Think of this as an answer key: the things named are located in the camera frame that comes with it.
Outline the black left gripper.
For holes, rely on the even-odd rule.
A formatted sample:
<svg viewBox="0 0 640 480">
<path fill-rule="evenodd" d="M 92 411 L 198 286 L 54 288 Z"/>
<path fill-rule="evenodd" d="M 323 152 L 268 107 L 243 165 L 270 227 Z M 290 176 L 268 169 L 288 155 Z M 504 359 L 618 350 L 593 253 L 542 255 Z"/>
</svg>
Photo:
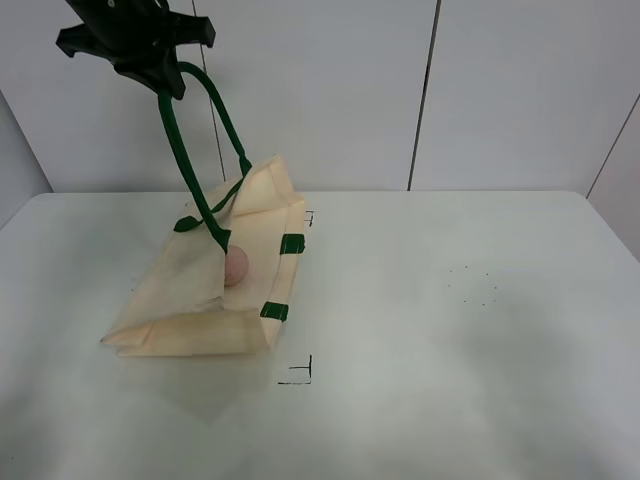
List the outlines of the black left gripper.
<svg viewBox="0 0 640 480">
<path fill-rule="evenodd" d="M 62 29 L 56 45 L 109 60 L 121 76 L 150 90 L 183 99 L 186 86 L 175 47 L 212 47 L 214 27 L 207 17 L 174 12 L 166 1 L 70 1 L 82 23 Z M 147 58 L 163 53 L 162 58 Z"/>
</svg>

